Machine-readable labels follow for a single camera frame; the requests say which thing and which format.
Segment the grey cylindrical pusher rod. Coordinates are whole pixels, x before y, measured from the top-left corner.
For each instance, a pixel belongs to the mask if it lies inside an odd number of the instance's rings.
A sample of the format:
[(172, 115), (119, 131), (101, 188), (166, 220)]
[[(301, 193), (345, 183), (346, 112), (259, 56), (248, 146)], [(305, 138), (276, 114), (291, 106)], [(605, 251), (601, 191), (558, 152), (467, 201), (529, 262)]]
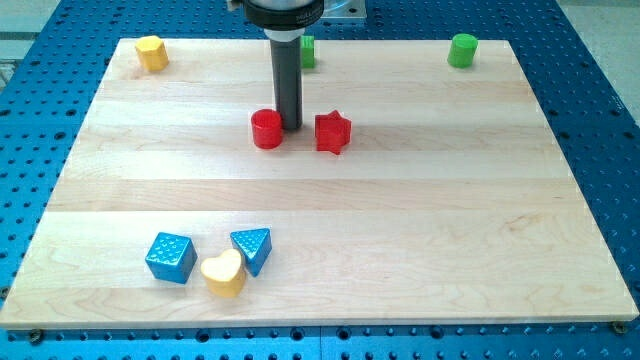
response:
[(264, 30), (270, 41), (276, 110), (286, 131), (302, 126), (301, 36), (305, 29)]

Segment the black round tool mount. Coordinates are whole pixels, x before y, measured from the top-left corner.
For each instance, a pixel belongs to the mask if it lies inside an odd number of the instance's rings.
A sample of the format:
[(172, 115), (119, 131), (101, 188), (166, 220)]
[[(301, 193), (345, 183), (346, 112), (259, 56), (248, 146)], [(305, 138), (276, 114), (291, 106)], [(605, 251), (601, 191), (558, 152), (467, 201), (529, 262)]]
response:
[(243, 0), (245, 17), (268, 30), (291, 31), (312, 25), (324, 12), (323, 0)]

